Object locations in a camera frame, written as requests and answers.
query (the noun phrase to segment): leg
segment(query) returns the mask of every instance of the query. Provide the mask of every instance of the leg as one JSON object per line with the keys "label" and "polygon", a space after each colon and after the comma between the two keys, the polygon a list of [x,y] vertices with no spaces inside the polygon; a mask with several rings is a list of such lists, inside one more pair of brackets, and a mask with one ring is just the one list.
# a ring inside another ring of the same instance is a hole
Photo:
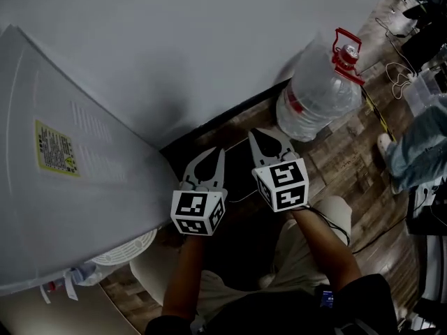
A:
{"label": "leg", "polygon": [[173,248],[152,244],[146,251],[130,261],[131,271],[144,289],[160,305],[168,288],[179,257]]}
{"label": "leg", "polygon": [[209,322],[224,306],[251,293],[253,292],[227,287],[220,276],[212,271],[204,270],[202,271],[197,312],[206,322]]}
{"label": "leg", "polygon": [[405,170],[425,151],[447,136],[447,101],[439,103],[418,115],[402,139],[386,149],[385,162],[392,176],[402,177]]}
{"label": "leg", "polygon": [[[352,209],[339,196],[330,196],[316,207],[332,222],[351,234]],[[347,244],[346,237],[335,230],[337,236]],[[313,293],[315,287],[328,283],[314,262],[306,239],[295,220],[289,220],[284,225],[277,243],[274,265],[279,270],[273,282],[265,291],[281,292],[305,290]]]}
{"label": "leg", "polygon": [[[173,248],[151,245],[138,257],[132,259],[131,271],[144,289],[160,305],[177,266],[179,253]],[[222,279],[211,271],[202,271],[197,312],[207,322],[225,305],[238,300],[249,292],[227,287]]]}
{"label": "leg", "polygon": [[422,153],[401,177],[393,177],[397,192],[447,174],[447,140]]}

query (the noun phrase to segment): black cable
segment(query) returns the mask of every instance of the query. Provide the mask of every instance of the black cable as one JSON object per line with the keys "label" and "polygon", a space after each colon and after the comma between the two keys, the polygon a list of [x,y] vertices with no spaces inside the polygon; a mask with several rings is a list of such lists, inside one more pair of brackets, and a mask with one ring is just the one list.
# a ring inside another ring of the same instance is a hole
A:
{"label": "black cable", "polygon": [[399,223],[401,223],[404,219],[406,218],[403,217],[400,220],[398,220],[398,222],[396,222],[394,225],[392,225],[390,228],[388,228],[386,231],[383,231],[379,236],[377,236],[376,238],[374,238],[370,243],[366,244],[365,246],[363,246],[361,249],[359,249],[358,251],[352,252],[352,254],[357,254],[360,253],[361,251],[363,251],[364,249],[368,248],[369,246],[371,246],[375,241],[377,241],[380,237],[386,235],[388,232],[390,232],[394,227],[396,227],[397,225],[399,225]]}
{"label": "black cable", "polygon": [[423,205],[423,203],[426,201],[427,196],[428,196],[428,190],[427,190],[426,188],[424,188],[424,194],[425,194],[425,198],[424,198],[424,200],[420,203],[419,206],[417,206],[417,207],[413,210],[413,212],[415,212],[415,210],[417,210],[419,207],[421,207],[421,206]]}
{"label": "black cable", "polygon": [[247,194],[243,198],[240,198],[239,200],[236,200],[236,201],[228,200],[228,202],[231,202],[232,204],[236,204],[238,202],[241,202],[241,201],[245,200],[246,198],[248,198],[249,196],[253,195],[257,190],[258,189],[256,189],[255,191],[250,192],[249,194]]}
{"label": "black cable", "polygon": [[432,205],[430,205],[430,212],[432,213],[432,216],[433,216],[433,217],[435,217],[439,222],[441,222],[443,225],[445,225],[445,226],[447,227],[447,223],[445,223],[444,221],[442,221],[438,216],[436,216],[436,215],[433,213]]}
{"label": "black cable", "polygon": [[334,230],[339,230],[341,233],[343,233],[343,235],[346,237],[346,242],[349,246],[349,244],[351,243],[351,238],[349,237],[348,233],[341,227],[339,227],[338,225],[336,225],[335,223],[333,223],[325,214],[323,214],[322,212],[320,212],[319,210],[317,210],[316,208],[312,207],[312,206],[301,206],[300,209],[308,209],[309,211],[314,212],[315,214],[319,215],[327,224],[330,228],[334,229]]}

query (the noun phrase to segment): wire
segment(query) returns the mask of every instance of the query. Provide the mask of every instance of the wire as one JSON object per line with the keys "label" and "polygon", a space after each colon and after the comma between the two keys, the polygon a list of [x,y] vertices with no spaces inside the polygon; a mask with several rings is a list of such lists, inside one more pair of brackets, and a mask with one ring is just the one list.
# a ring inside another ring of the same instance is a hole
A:
{"label": "wire", "polygon": [[241,199],[238,200],[238,201],[230,201],[230,200],[228,200],[228,202],[231,202],[231,203],[233,203],[233,204],[235,204],[236,202],[241,202],[241,201],[245,200],[247,197],[253,195],[257,190],[258,190],[258,189],[256,189],[255,191],[250,192],[247,196],[244,196],[243,198],[241,198]]}
{"label": "wire", "polygon": [[401,223],[404,219],[406,218],[403,217],[400,220],[398,220],[398,222],[396,222],[394,225],[392,225],[390,228],[388,228],[386,231],[383,231],[379,236],[377,236],[376,238],[374,238],[371,242],[367,243],[365,246],[363,246],[361,249],[352,252],[352,254],[357,254],[360,253],[361,251],[363,251],[364,249],[368,248],[369,246],[371,246],[375,241],[377,241],[379,238],[381,238],[382,236],[386,235],[388,232],[390,232],[394,227],[396,227],[397,225],[399,225],[399,223]]}
{"label": "wire", "polygon": [[325,214],[323,214],[316,208],[314,208],[312,206],[308,206],[308,205],[303,205],[298,210],[300,210],[300,209],[307,209],[309,211],[314,212],[315,214],[319,215],[328,224],[328,226],[330,228],[332,228],[334,230],[339,230],[346,237],[346,242],[349,246],[349,244],[351,243],[351,238],[349,237],[349,234],[343,228],[341,228],[338,225],[336,225],[335,223],[333,223]]}
{"label": "wire", "polygon": [[[409,86],[409,85],[411,84],[411,82],[410,82],[410,79],[409,79],[406,75],[404,75],[403,73],[398,73],[398,74],[397,74],[397,81],[396,81],[396,82],[393,81],[393,79],[391,78],[390,74],[388,73],[388,67],[389,67],[390,65],[393,65],[393,64],[397,64],[398,66],[401,66],[401,67],[405,68],[406,70],[409,70],[410,73],[413,73],[413,71],[412,71],[410,68],[404,66],[403,64],[399,64],[399,63],[397,63],[397,62],[390,62],[389,64],[386,64],[386,66],[385,66],[385,72],[386,72],[386,75],[388,76],[388,79],[393,83],[393,86],[391,87],[391,91],[392,91],[392,93],[393,93],[393,97],[396,98],[397,100],[399,100],[399,99],[402,98],[402,92],[404,91],[404,88],[405,88],[406,86]],[[406,81],[404,81],[404,82],[402,82],[402,83],[399,83],[399,78],[400,78],[401,76],[402,76],[403,78],[405,78]],[[397,96],[395,95],[395,92],[394,92],[394,88],[395,88],[395,87],[400,87],[400,94],[399,94],[399,97],[397,97]]]}
{"label": "wire", "polygon": [[430,205],[430,212],[432,213],[433,217],[435,217],[439,222],[441,222],[443,225],[445,225],[447,227],[447,223],[445,223],[444,221],[442,221],[438,216],[436,216],[433,211],[432,211],[432,205]]}
{"label": "wire", "polygon": [[[385,30],[386,30],[386,32],[385,32],[385,37],[388,39],[388,41],[390,42],[390,44],[394,47],[394,49],[395,49],[395,51],[399,54],[399,56],[401,56],[401,58],[403,58],[403,60],[405,60],[407,63],[408,63],[408,65],[410,66],[410,68],[408,68],[408,67],[406,67],[406,66],[404,66],[404,65],[402,65],[402,64],[399,64],[399,63],[397,63],[397,62],[390,62],[389,64],[387,64],[386,66],[385,66],[385,72],[386,72],[386,75],[388,76],[388,79],[392,82],[392,84],[393,84],[393,86],[391,87],[391,91],[392,91],[392,93],[393,93],[393,97],[395,98],[395,99],[397,99],[397,100],[399,100],[399,99],[401,99],[402,98],[402,92],[404,91],[404,88],[406,87],[406,86],[409,86],[410,84],[411,84],[411,82],[410,82],[410,80],[409,80],[409,78],[406,76],[406,75],[404,75],[403,73],[398,73],[397,74],[397,81],[395,82],[392,78],[391,78],[391,76],[390,76],[390,74],[388,73],[388,67],[390,66],[390,65],[394,65],[394,64],[397,64],[398,66],[401,66],[401,67],[403,67],[403,68],[405,68],[405,69],[407,69],[407,70],[409,70],[410,72],[411,72],[411,74],[413,75],[413,77],[415,77],[416,75],[417,75],[417,73],[416,73],[416,70],[413,68],[413,66],[411,65],[411,63],[410,63],[410,61],[402,54],[402,53],[400,53],[400,51],[397,49],[397,47],[396,47],[396,45],[394,44],[394,42],[392,42],[391,41],[391,38],[390,38],[390,36],[388,35],[388,33],[390,33],[390,34],[392,34],[394,37],[398,37],[398,38],[404,38],[404,37],[407,37],[407,36],[409,36],[409,34],[413,31],[413,30],[411,30],[407,35],[403,35],[403,34],[400,34],[400,33],[398,33],[398,34],[394,34],[393,32],[391,32],[391,30],[388,28],[388,26],[385,24],[385,22],[383,22],[382,20],[380,20],[378,17],[376,17],[376,22],[381,26],[381,27],[383,27]],[[403,81],[402,83],[400,83],[400,77],[403,77],[403,78],[406,78],[406,81]],[[395,87],[400,87],[400,94],[399,94],[399,97],[397,97],[396,95],[395,95]]]}
{"label": "wire", "polygon": [[427,190],[426,188],[424,188],[424,194],[425,194],[425,198],[424,198],[424,200],[420,203],[419,206],[417,206],[417,207],[413,210],[413,212],[415,212],[415,210],[417,210],[419,207],[421,207],[421,206],[423,205],[423,203],[426,201],[427,196],[428,196],[428,190]]}

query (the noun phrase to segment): black baseboard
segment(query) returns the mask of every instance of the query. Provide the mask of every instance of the black baseboard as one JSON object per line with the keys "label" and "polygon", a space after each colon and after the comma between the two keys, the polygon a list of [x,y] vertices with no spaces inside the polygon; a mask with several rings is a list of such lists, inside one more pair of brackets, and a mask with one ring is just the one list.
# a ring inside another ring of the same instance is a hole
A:
{"label": "black baseboard", "polygon": [[261,93],[257,94],[256,96],[245,100],[244,102],[227,110],[226,112],[220,114],[219,116],[211,119],[207,123],[195,128],[194,130],[187,133],[186,135],[183,135],[182,137],[171,142],[167,147],[162,148],[161,154],[164,155],[168,160],[170,160],[170,157],[173,155],[173,153],[175,153],[179,150],[182,150],[182,148],[184,148],[184,147],[188,147],[188,145],[190,143],[192,143],[195,139],[197,139],[201,135],[204,135],[204,134],[214,130],[215,128],[218,128],[220,125],[226,123],[227,121],[236,117],[237,115],[244,112],[245,110],[248,110],[249,108],[254,107],[255,105],[267,100],[268,98],[275,96],[275,95],[279,95],[279,93],[281,93],[281,91],[284,88],[286,88],[289,81],[290,80],[286,80],[279,84],[276,84],[273,87],[265,90],[264,92],[261,92]]}

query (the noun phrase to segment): transparent container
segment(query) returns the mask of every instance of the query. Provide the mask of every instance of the transparent container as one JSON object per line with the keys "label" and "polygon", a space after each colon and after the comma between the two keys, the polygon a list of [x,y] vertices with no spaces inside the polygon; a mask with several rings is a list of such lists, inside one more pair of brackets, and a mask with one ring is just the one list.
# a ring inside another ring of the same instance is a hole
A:
{"label": "transparent container", "polygon": [[[291,82],[277,101],[279,127],[289,137],[308,142],[331,121],[361,106],[360,85],[364,82],[354,68],[361,41],[356,36],[337,29],[332,49],[321,35],[303,50],[295,66]],[[335,47],[338,33],[358,44]]]}
{"label": "transparent container", "polygon": [[409,86],[404,88],[403,94],[413,116],[419,115],[425,108],[431,106],[436,96],[441,93],[434,75],[430,69],[423,70]]}

